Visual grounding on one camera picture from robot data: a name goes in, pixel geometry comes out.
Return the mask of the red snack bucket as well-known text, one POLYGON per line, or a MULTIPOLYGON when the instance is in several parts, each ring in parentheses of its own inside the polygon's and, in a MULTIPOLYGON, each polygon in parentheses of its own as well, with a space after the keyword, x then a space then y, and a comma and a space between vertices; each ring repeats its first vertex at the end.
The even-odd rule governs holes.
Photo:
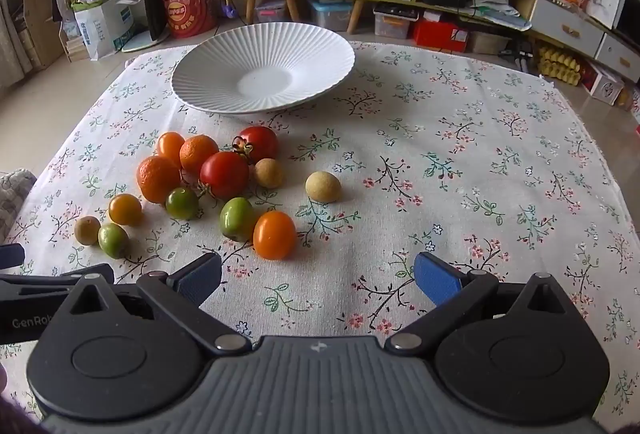
POLYGON ((163 4, 172 37, 189 38, 217 25, 216 0, 163 0, 163 4))

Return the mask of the clear storage bin blue lid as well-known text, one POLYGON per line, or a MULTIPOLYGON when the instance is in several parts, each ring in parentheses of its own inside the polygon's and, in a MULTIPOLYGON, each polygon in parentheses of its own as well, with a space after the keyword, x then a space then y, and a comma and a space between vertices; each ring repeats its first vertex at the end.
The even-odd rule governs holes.
POLYGON ((346 32, 352 16, 351 1, 308 0, 308 4, 313 24, 333 32, 346 32))

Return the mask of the green jujube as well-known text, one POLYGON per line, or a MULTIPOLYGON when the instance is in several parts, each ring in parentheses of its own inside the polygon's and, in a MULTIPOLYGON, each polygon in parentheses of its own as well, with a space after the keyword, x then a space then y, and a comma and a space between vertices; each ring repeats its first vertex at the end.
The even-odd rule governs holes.
POLYGON ((129 237, 118 224, 104 224, 98 232, 100 249, 110 258, 124 258, 129 250, 129 237))
POLYGON ((256 220, 257 214, 250 201, 242 197, 233 198, 220 212, 220 231, 230 240, 244 242, 252 237, 256 220))

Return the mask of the white ribbed plate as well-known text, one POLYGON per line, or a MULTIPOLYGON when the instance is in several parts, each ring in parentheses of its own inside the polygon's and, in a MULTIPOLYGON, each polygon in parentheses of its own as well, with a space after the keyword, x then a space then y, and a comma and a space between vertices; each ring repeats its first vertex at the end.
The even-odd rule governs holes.
POLYGON ((355 61, 350 42, 323 27, 245 25, 191 49, 172 72, 171 88, 182 103, 208 113, 262 113, 323 96, 355 61))

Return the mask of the red tomato front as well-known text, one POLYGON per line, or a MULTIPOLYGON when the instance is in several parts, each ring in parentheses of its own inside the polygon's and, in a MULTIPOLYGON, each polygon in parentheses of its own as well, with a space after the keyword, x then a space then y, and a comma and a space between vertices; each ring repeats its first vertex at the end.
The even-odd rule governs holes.
POLYGON ((201 183, 214 197, 230 200, 243 193, 250 178, 250 168, 239 154, 219 151, 209 157, 202 165, 201 183))

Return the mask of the long low sideboard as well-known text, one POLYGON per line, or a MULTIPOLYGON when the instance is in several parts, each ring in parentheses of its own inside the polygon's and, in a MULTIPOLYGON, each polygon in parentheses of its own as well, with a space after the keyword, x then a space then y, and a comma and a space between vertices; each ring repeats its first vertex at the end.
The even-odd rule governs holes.
POLYGON ((510 0, 529 30, 588 56, 626 79, 639 79, 639 47, 565 0, 510 0))

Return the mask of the red tomato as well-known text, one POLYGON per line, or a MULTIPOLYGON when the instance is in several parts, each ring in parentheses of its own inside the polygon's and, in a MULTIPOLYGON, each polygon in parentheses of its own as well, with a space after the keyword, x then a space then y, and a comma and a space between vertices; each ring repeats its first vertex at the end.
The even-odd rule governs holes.
POLYGON ((202 165, 201 183, 214 197, 230 200, 243 193, 250 178, 250 168, 239 154, 219 151, 209 157, 202 165))
POLYGON ((279 141, 270 128, 250 126, 233 139, 232 149, 248 163, 256 164, 263 159, 275 159, 279 152, 279 141))

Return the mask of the orange cherry tomato front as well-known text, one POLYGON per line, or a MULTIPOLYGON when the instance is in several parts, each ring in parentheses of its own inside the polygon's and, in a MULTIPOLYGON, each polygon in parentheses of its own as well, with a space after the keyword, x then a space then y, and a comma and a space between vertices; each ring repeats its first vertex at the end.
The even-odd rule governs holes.
POLYGON ((267 261, 283 261, 294 250, 297 232, 288 214, 269 211, 256 221, 253 246, 256 254, 267 261))

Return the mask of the floral tablecloth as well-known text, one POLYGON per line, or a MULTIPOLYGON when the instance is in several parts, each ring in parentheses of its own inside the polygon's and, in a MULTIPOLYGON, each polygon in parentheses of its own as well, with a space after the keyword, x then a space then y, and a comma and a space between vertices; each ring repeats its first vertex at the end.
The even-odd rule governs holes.
POLYGON ((258 212, 294 221, 289 261, 265 261, 219 230, 221 205, 200 196, 184 221, 145 203, 117 280, 173 271, 217 253, 222 281, 205 307, 257 340, 266 334, 371 334, 386 339, 431 308, 416 254, 520 282, 552 273, 601 342, 610 383, 596 413, 615 430, 639 417, 639 239, 620 187, 579 116, 551 82, 501 66, 358 42, 349 78, 314 102, 262 115, 207 114, 170 80, 181 48, 139 56, 43 169, 8 233, 26 275, 104 261, 78 243, 80 217, 137 194, 136 170, 167 131, 219 146, 248 126, 278 137, 280 188, 253 187, 258 212), (334 175, 341 198, 318 203, 305 181, 334 175))

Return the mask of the dark green cherry tomato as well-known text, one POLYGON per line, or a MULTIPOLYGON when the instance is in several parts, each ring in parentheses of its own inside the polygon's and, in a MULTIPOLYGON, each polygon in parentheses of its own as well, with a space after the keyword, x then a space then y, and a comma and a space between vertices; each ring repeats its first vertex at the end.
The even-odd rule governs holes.
POLYGON ((165 202, 168 214, 178 220, 190 220, 198 216, 198 196, 186 187, 171 191, 165 202))

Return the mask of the large mandarin orange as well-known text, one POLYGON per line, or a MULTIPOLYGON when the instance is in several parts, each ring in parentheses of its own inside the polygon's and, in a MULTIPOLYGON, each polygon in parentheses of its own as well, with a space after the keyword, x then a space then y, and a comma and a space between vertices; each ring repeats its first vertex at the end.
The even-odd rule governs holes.
POLYGON ((155 204, 164 204, 181 183, 179 168, 159 155, 145 157, 138 165, 136 179, 143 198, 155 204))

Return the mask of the red tomato back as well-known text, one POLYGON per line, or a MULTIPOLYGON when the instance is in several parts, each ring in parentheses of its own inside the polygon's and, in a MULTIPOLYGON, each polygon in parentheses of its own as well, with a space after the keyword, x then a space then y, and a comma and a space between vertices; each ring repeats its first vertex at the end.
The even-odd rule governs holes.
POLYGON ((233 139, 232 149, 248 163, 256 164, 263 159, 275 159, 279 152, 279 141, 270 128, 250 126, 233 139))

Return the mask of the yellow orange cherry tomato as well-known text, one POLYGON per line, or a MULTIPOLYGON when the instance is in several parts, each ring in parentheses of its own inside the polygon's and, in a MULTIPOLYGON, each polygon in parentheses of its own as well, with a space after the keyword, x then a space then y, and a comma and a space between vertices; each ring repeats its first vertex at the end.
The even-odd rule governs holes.
POLYGON ((137 227, 143 219, 142 205, 137 197, 129 193, 114 195, 108 203, 108 217, 121 226, 137 227))

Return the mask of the small mandarin orange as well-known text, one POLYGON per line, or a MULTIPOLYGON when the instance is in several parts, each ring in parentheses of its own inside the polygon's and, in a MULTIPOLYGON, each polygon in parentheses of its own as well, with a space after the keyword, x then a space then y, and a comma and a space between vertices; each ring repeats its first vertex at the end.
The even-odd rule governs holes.
POLYGON ((198 177, 203 164, 219 151, 217 142, 206 135, 196 135, 183 141, 179 150, 181 168, 198 177))

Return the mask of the white paper shopping bag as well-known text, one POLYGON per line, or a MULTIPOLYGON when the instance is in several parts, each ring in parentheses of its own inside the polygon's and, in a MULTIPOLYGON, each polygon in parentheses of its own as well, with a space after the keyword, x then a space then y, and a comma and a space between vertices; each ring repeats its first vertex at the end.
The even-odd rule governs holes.
POLYGON ((92 4, 72 4, 89 59, 113 56, 134 36, 132 7, 142 0, 97 0, 92 4))

